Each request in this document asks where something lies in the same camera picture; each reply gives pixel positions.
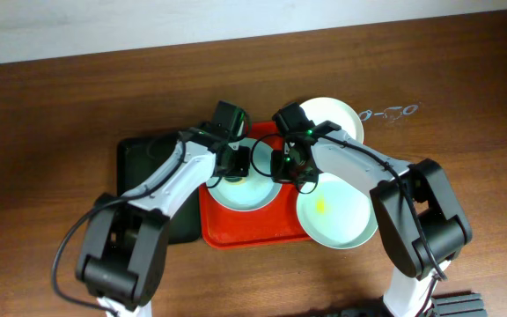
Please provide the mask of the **green and yellow sponge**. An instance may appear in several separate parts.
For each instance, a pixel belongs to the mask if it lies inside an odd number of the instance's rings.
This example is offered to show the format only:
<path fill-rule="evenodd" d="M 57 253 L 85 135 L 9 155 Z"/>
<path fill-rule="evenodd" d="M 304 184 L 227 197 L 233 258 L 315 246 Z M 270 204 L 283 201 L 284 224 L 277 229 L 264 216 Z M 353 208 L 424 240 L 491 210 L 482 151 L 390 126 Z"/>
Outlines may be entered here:
<path fill-rule="evenodd" d="M 243 183 L 246 179 L 244 177 L 225 177 L 224 180 L 226 182 L 232 183 L 232 184 L 239 184 Z"/>

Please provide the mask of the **light green plate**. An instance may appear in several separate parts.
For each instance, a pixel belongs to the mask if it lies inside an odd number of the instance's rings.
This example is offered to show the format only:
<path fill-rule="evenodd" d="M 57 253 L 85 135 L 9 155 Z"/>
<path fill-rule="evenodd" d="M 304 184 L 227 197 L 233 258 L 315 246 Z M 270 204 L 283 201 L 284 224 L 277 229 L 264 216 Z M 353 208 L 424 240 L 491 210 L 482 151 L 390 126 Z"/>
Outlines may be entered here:
<path fill-rule="evenodd" d="M 315 210 L 320 196 L 326 199 L 324 215 Z M 333 249 L 360 247 L 378 230 L 369 197 L 331 173 L 323 173 L 317 182 L 300 188 L 296 212 L 305 233 Z"/>

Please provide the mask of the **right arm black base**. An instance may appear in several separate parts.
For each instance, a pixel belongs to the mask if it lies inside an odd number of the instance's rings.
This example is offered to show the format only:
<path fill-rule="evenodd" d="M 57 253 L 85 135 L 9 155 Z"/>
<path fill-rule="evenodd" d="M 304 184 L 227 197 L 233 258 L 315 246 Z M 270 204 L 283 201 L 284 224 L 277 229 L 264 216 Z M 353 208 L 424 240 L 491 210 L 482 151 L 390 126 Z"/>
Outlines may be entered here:
<path fill-rule="evenodd" d="M 479 293 L 435 298 L 427 291 L 422 294 L 385 295 L 372 316 L 379 317 L 487 317 Z"/>

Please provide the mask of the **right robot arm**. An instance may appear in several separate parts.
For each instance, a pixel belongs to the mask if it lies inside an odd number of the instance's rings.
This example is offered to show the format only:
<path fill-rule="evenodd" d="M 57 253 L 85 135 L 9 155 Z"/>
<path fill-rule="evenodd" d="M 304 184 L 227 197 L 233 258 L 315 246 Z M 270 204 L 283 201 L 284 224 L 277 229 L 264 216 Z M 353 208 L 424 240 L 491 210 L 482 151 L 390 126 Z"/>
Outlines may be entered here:
<path fill-rule="evenodd" d="M 351 138 L 335 122 L 314 123 L 298 103 L 279 109 L 272 120 L 283 138 L 283 148 L 271 159 L 273 180 L 299 186 L 331 173 L 371 200 L 394 266 L 378 314 L 435 315 L 432 293 L 473 238 L 441 165 L 429 158 L 416 164 L 390 158 Z"/>

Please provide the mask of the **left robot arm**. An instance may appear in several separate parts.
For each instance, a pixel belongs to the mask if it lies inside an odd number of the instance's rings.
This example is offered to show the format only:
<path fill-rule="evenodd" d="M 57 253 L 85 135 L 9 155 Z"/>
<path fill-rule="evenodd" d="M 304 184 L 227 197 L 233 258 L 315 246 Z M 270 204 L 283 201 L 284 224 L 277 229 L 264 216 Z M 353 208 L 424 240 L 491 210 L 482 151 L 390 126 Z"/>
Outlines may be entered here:
<path fill-rule="evenodd" d="M 246 111 L 225 101 L 207 122 L 177 133 L 173 152 L 122 195 L 101 195 L 79 219 L 86 225 L 75 275 L 108 316 L 137 314 L 165 269 L 169 227 L 184 202 L 213 177 L 245 176 L 251 130 Z"/>

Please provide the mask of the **light blue plate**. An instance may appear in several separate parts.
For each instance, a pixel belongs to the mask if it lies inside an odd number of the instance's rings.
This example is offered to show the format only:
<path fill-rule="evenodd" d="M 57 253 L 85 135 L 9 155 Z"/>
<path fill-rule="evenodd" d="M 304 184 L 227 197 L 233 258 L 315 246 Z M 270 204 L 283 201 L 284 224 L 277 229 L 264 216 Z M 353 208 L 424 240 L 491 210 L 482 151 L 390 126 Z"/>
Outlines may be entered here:
<path fill-rule="evenodd" d="M 239 145 L 248 146 L 250 149 L 255 139 L 245 138 Z M 259 142 L 253 152 L 253 162 L 263 173 L 269 174 L 270 160 L 273 149 L 271 146 Z M 232 184 L 222 179 L 214 188 L 207 188 L 215 201 L 227 209 L 235 211 L 258 210 L 271 203 L 279 194 L 282 185 L 272 181 L 270 177 L 259 174 L 250 166 L 249 174 L 245 181 Z"/>

